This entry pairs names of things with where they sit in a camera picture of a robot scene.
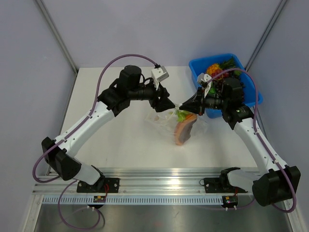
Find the green white celery stalk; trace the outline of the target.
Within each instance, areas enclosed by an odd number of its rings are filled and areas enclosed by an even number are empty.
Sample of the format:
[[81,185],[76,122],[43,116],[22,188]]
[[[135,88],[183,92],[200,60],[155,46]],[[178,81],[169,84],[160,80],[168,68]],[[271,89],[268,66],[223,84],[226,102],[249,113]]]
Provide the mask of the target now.
[[183,111],[179,109],[175,109],[171,115],[175,118],[177,122],[184,122],[186,117],[190,115],[191,113],[188,111]]

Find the clear dotted zip top bag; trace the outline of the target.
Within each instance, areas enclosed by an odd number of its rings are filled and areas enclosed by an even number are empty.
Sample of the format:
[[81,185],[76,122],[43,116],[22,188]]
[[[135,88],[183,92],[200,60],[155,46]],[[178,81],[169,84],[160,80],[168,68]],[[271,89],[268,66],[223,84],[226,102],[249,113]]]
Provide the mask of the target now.
[[[149,114],[147,115],[147,117],[145,118],[145,121],[147,123],[149,123],[162,136],[173,141],[173,143],[175,143],[174,142],[174,130],[178,123],[175,120],[175,118],[171,115],[171,113],[173,113],[175,109],[179,109],[179,107],[176,106],[173,109],[169,109],[169,110],[166,110],[160,113],[156,112],[155,110],[151,110]],[[197,138],[205,134],[207,129],[208,129],[208,124],[204,120],[202,120],[200,116],[197,115],[197,121],[193,124],[190,139]]]

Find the orange purple papaya slice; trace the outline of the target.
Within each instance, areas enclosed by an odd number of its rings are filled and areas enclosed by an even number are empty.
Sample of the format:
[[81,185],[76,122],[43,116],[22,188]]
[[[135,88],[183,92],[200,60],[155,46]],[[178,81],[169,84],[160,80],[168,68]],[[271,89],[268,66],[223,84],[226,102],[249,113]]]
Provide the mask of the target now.
[[174,130],[174,142],[176,145],[183,145],[191,137],[193,124],[197,121],[197,115],[188,114],[184,120],[178,122]]

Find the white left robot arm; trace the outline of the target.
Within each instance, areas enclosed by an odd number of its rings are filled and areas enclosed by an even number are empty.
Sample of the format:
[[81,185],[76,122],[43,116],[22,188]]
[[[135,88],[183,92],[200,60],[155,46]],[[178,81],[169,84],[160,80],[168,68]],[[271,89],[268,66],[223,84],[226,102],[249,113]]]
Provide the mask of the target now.
[[76,159],[79,149],[103,125],[130,106],[131,101],[148,101],[156,112],[175,107],[161,81],[169,74],[163,66],[155,66],[150,78],[144,78],[138,66],[127,65],[112,84],[95,98],[89,112],[71,128],[55,139],[42,141],[44,159],[58,176],[65,180],[77,180],[86,192],[102,192],[108,189],[104,174],[95,166]]

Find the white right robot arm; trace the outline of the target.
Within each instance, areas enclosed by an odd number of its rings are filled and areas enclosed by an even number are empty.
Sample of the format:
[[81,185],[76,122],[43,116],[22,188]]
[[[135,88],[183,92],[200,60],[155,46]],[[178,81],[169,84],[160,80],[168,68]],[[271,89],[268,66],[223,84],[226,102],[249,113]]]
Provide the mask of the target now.
[[245,143],[260,173],[254,175],[237,167],[222,170],[220,188],[223,191],[240,188],[251,192],[261,206],[292,199],[290,211],[293,211],[300,170],[287,165],[258,129],[254,113],[243,103],[243,83],[234,78],[225,79],[218,98],[207,95],[208,86],[202,82],[196,94],[182,103],[180,109],[197,115],[202,115],[205,109],[220,109],[224,121]]

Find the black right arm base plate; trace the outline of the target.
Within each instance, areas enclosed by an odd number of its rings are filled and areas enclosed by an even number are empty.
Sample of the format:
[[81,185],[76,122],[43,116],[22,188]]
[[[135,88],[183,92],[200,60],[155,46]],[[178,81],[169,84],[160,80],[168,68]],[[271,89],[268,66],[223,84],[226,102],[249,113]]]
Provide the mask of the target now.
[[247,193],[247,191],[241,188],[223,185],[218,177],[206,177],[200,179],[199,184],[204,187],[206,193]]

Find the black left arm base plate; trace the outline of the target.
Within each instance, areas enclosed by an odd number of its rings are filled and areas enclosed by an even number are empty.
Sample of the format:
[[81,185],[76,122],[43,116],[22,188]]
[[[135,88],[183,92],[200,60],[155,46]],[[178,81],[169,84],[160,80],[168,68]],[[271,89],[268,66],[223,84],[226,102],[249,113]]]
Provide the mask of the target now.
[[90,185],[84,181],[77,184],[77,193],[118,193],[120,186],[119,178],[99,179],[95,184]]

